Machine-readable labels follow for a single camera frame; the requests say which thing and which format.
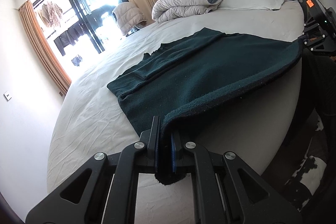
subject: electrical outlet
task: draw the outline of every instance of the electrical outlet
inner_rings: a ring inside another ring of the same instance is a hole
[[[5,92],[3,95],[4,95],[4,97],[6,98],[7,101],[9,101],[12,98],[12,96],[8,93],[8,91]]]

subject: pillow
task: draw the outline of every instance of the pillow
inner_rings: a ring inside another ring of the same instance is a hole
[[[223,0],[218,8],[225,10],[279,10],[285,0]]]

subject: bed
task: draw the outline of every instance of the bed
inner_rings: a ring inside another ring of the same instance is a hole
[[[300,0],[286,0],[280,10],[223,10],[153,23],[129,36],[73,82],[64,99],[51,140],[47,186],[54,190],[97,152],[113,154],[139,140],[106,85],[143,54],[161,43],[187,37],[204,27],[293,41],[302,34],[305,12]],[[300,91],[301,62],[273,83],[224,110],[196,141],[210,151],[235,151],[261,174],[280,147],[294,115]],[[169,186],[153,175],[139,177],[136,223],[193,223],[191,179]]]

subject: window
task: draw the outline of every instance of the window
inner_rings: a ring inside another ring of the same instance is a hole
[[[60,64],[72,80],[96,57],[117,47],[125,38],[113,9],[128,0],[37,0],[35,14]]]

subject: metal pivot bolt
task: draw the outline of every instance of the metal pivot bolt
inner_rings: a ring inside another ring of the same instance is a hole
[[[95,160],[102,160],[103,158],[105,158],[105,154],[104,153],[96,153],[95,156],[94,156],[94,159]]]
[[[228,160],[234,160],[236,158],[236,154],[233,152],[227,152],[225,154],[225,158],[227,158]]]
[[[136,149],[144,148],[144,146],[145,146],[145,144],[142,143],[142,142],[137,142],[137,143],[134,144],[134,147],[135,147]]]
[[[196,147],[196,144],[195,144],[194,142],[187,142],[187,143],[185,144],[185,147],[186,147],[186,148],[189,148],[189,149],[193,149],[193,148]]]

